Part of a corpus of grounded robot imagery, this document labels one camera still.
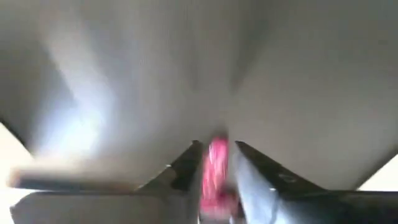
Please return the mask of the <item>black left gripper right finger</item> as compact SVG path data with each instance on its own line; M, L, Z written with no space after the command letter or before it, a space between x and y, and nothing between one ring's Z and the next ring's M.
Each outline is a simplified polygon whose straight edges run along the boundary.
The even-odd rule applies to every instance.
M352 206L243 141L235 176L247 224L354 224Z

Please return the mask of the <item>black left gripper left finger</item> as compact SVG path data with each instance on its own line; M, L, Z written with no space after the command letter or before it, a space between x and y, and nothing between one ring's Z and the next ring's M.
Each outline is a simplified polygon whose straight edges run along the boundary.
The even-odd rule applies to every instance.
M192 141L173 162L136 192L158 201L149 209L152 224L198 224L204 145Z

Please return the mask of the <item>purple sweet potato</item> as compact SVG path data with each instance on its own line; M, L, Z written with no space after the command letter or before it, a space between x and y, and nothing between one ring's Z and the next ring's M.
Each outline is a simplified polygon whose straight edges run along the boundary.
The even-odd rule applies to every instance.
M227 182L228 161L228 140L214 138L203 161L200 211L216 220L229 219L238 213L239 197Z

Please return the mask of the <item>white plastic basket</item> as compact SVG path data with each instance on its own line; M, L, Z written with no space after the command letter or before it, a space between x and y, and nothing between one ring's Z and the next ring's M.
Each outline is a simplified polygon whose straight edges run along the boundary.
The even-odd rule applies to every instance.
M77 177L224 132L352 189L398 149L398 0L0 0L0 122Z

